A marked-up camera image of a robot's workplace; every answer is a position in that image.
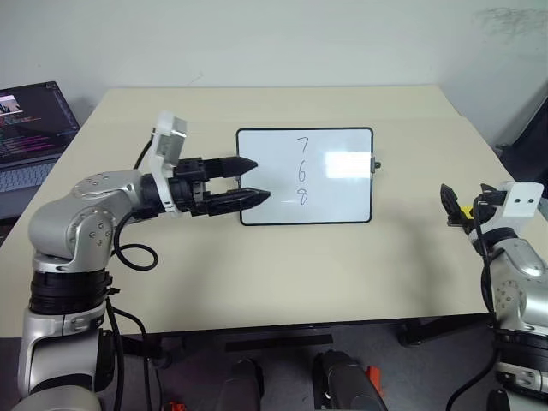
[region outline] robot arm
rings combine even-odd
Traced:
[[[18,411],[36,409],[32,404],[69,409],[60,403],[67,398],[75,409],[98,409],[92,391],[103,390],[113,372],[113,363],[102,361],[113,351],[112,335],[99,328],[112,284],[105,268],[126,222],[162,212],[214,216],[254,207],[269,197],[255,188],[207,191],[211,178],[237,177],[257,164],[239,157],[179,160],[185,128],[184,121],[162,113],[153,132],[151,174],[98,173],[33,215],[28,234],[35,249],[34,273],[21,340],[18,385],[24,400]]]
[[[548,265],[518,237],[542,191],[535,182],[506,182],[499,189],[482,185],[474,223],[453,190],[441,188],[448,224],[462,226],[476,251],[488,254],[486,304],[497,319],[497,379],[506,389],[491,393],[490,404],[507,407],[490,410],[545,409],[548,402]]]

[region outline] wire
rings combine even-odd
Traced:
[[[154,249],[144,245],[144,244],[124,244],[123,246],[120,246],[120,234],[122,233],[122,230],[124,226],[128,223],[128,220],[133,216],[133,212],[128,212],[125,216],[122,217],[120,220],[120,223],[116,226],[116,229],[114,230],[114,237],[113,237],[113,251],[110,254],[112,257],[113,255],[117,256],[118,259],[128,266],[129,268],[137,271],[149,271],[152,270],[156,265],[158,265],[158,254]],[[130,248],[138,248],[141,250],[147,251],[152,256],[152,262],[149,265],[137,265],[135,263],[132,263],[129,261],[122,253],[123,250],[127,250]]]
[[[162,411],[162,406],[164,405],[164,392],[162,390],[162,381],[160,380],[160,374],[158,373],[158,369],[155,370],[156,373],[156,381],[158,382],[158,411]]]
[[[468,390],[468,388],[478,383],[485,375],[491,372],[491,369],[495,366],[497,359],[498,359],[498,349],[494,348],[491,359],[489,360],[487,365],[475,377],[470,379],[461,388],[459,388],[457,391],[453,393],[453,395],[447,401],[447,406],[445,407],[445,411],[451,411],[451,408],[453,407],[453,403],[461,394],[463,394],[466,390]]]
[[[137,170],[140,166],[140,163],[143,161],[143,158],[145,157],[146,152],[148,152],[148,149],[151,148],[152,145],[152,139],[154,138],[154,134],[151,135],[151,138],[148,140],[148,142],[145,144],[143,149],[140,151],[139,156],[137,157],[137,161],[134,165],[134,170]]]
[[[140,335],[143,340],[143,372],[145,376],[145,396],[146,396],[146,407],[148,411],[152,411],[152,400],[151,400],[151,381],[148,373],[148,335],[146,334],[145,325],[140,319],[135,317],[133,314],[126,313],[116,307],[112,307],[114,314],[121,315],[126,319],[131,319],[134,323],[137,324],[140,330]]]
[[[489,252],[487,251],[487,245],[485,244],[485,238],[483,232],[481,231],[481,221],[480,221],[480,197],[474,199],[473,204],[473,217],[474,217],[474,228],[476,230],[476,235],[478,236],[479,243],[479,255],[483,259],[483,270],[481,271],[481,296],[483,297],[483,302],[487,307],[487,310],[492,315],[493,327],[497,328],[497,315],[495,314],[495,309],[493,307],[492,300],[492,288],[491,288],[491,258]],[[450,399],[447,401],[447,406],[445,411],[450,411],[455,400],[462,395],[466,390],[472,387],[474,384],[478,383],[485,375],[487,375],[491,369],[495,366],[498,358],[498,349],[493,348],[493,354],[489,363],[472,379],[466,382],[461,388],[453,393]]]
[[[116,380],[116,398],[114,400],[114,411],[120,411],[122,409],[124,383],[123,346],[122,336],[120,336],[120,330],[118,329],[118,323],[116,322],[116,316],[114,315],[109,297],[106,298],[106,313],[109,316],[110,326],[112,327],[112,333],[114,334],[116,364],[118,365],[118,378]]]
[[[480,197],[474,199],[473,204],[473,214],[474,214],[474,228],[476,230],[476,235],[478,236],[479,243],[479,255],[483,259],[483,271],[481,273],[481,294],[483,296],[483,301],[489,313],[495,314],[495,309],[493,307],[492,300],[492,290],[491,290],[491,260],[489,258],[489,253],[487,252],[487,245],[485,244],[485,238],[481,230],[481,221],[480,221]]]

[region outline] orange component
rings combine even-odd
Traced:
[[[167,405],[164,405],[164,411],[188,411],[188,408],[185,404],[180,404],[179,402],[168,402]]]
[[[378,394],[380,396],[384,395],[383,390],[380,386],[380,368],[377,368],[375,366],[369,366],[366,371],[367,377],[371,380],[373,386],[377,390]]]

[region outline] yellow component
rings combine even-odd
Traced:
[[[464,215],[469,219],[474,219],[474,216],[472,215],[472,206],[471,205],[463,205],[461,207],[462,212],[464,212]]]

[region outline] beige table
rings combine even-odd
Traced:
[[[0,337],[21,334],[33,250],[27,224],[82,177],[130,168],[161,109],[189,121],[183,157],[235,154],[242,127],[370,126],[383,168],[369,224],[244,227],[238,216],[161,216],[122,242],[154,247],[154,271],[109,270],[116,306],[150,331],[389,319],[483,312],[480,257],[445,225],[439,185],[463,204],[480,183],[510,179],[490,147],[435,86],[329,89],[119,89],[59,160],[0,248]],[[212,191],[234,187],[216,180]],[[548,258],[538,215],[524,236]],[[138,252],[129,255],[145,262]],[[122,322],[123,331],[135,328]]]

